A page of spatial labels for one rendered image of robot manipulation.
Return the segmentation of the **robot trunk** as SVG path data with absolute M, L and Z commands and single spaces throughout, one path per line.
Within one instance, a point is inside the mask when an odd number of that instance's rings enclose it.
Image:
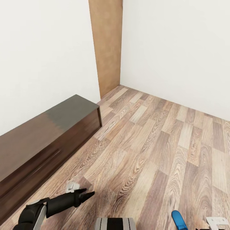
M 94 230 L 136 230 L 133 218 L 97 218 Z

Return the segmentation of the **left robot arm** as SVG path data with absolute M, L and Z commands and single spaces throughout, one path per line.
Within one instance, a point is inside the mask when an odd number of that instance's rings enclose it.
M 12 230 L 40 230 L 45 215 L 49 218 L 72 206 L 77 208 L 95 194 L 95 192 L 90 192 L 79 197 L 79 194 L 87 190 L 86 188 L 79 189 L 79 187 L 80 184 L 69 181 L 65 189 L 66 193 L 52 199 L 47 197 L 28 203 L 19 216 L 18 224 Z

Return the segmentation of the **sandal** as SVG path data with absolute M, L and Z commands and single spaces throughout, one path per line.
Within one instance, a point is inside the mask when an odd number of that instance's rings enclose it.
M 188 230 L 181 214 L 178 211 L 175 210 L 172 212 L 172 218 L 178 230 Z

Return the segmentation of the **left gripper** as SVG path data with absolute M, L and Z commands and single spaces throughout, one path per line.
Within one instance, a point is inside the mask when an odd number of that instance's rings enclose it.
M 83 193 L 86 191 L 86 188 L 79 189 L 79 190 L 74 190 L 74 192 L 69 192 L 69 193 L 64 193 L 61 195 L 58 195 L 59 199 L 59 212 L 62 212 L 64 210 L 67 210 L 74 206 L 75 208 L 79 207 L 81 203 L 85 202 L 88 200 L 90 197 L 92 197 L 95 192 L 90 192 L 87 194 L 82 194 L 79 197 L 79 194 Z

